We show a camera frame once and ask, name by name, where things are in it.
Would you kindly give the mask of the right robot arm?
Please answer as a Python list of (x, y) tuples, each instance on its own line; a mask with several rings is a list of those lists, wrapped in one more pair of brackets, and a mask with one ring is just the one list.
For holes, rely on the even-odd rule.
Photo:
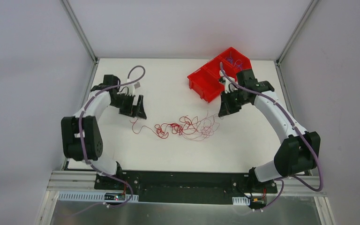
[(267, 181), (318, 167), (320, 136), (307, 131), (289, 114), (268, 81), (258, 81), (251, 69), (238, 72), (236, 79), (224, 69), (219, 74), (219, 82), (225, 87), (220, 94), (219, 117), (237, 113), (243, 105), (251, 104), (263, 114), (280, 141), (273, 160), (249, 171), (247, 186), (251, 191), (261, 191)]

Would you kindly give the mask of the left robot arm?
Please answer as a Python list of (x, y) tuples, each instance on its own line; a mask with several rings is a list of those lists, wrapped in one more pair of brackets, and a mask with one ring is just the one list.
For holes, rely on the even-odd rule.
[(120, 78), (105, 75), (102, 83), (91, 88), (87, 102), (72, 116), (61, 119), (63, 152), (66, 158), (80, 161), (98, 173), (108, 174), (106, 183), (112, 189), (124, 185), (124, 177), (119, 174), (119, 164), (104, 155), (104, 144), (98, 127), (103, 112), (110, 106), (119, 114), (131, 118), (147, 119), (143, 106), (143, 95), (136, 95), (138, 80), (127, 79), (122, 84)]

